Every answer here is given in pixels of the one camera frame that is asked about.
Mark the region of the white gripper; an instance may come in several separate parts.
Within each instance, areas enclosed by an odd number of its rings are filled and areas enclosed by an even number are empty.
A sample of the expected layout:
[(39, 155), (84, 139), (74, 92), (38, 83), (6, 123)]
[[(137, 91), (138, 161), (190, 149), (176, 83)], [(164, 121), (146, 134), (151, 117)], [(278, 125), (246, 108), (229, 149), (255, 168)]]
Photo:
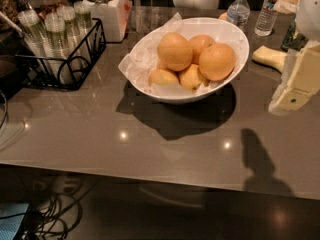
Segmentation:
[(287, 52), (281, 83), (268, 107), (274, 115), (299, 110), (320, 91), (320, 0), (299, 0), (296, 27), (310, 41), (300, 51)]

